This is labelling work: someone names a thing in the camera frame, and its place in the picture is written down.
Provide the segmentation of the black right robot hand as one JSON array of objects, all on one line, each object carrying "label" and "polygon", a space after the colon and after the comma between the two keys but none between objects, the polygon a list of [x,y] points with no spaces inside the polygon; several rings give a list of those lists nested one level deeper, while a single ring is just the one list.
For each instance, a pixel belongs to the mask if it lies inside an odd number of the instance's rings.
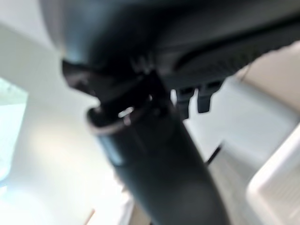
[{"label": "black right robot hand", "polygon": [[86,118],[154,225],[228,225],[183,120],[224,80],[300,38],[297,0],[42,0],[68,86],[100,104]]}]

